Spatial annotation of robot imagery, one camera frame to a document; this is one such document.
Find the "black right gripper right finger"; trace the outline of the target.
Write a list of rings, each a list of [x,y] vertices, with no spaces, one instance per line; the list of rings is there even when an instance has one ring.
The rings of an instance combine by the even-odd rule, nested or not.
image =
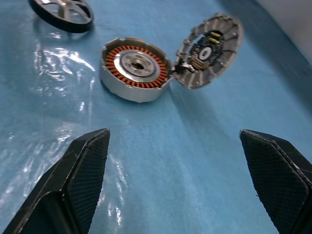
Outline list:
[[[253,186],[279,234],[312,234],[312,164],[287,140],[239,133]]]

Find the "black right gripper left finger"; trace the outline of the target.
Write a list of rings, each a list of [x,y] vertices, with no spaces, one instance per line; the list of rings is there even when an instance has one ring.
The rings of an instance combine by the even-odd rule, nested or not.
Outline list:
[[[109,140],[107,128],[73,140],[2,234],[88,234],[102,188]]]

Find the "silver motor housing copper windings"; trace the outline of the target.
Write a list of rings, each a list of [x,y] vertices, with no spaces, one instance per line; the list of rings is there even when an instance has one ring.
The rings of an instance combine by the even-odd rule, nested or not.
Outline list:
[[[99,77],[113,94],[133,102],[156,100],[169,87],[173,63],[166,53],[137,38],[117,38],[101,51]]]

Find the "round grey metal object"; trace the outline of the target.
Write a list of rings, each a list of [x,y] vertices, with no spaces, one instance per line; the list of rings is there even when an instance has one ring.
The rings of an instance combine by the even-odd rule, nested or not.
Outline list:
[[[243,42],[242,22],[216,13],[194,27],[176,53],[173,77],[188,89],[208,85],[233,63]]]

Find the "white backdrop board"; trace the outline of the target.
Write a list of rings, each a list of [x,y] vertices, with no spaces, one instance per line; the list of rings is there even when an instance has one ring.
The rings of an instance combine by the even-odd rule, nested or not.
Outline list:
[[[255,0],[312,63],[312,0]]]

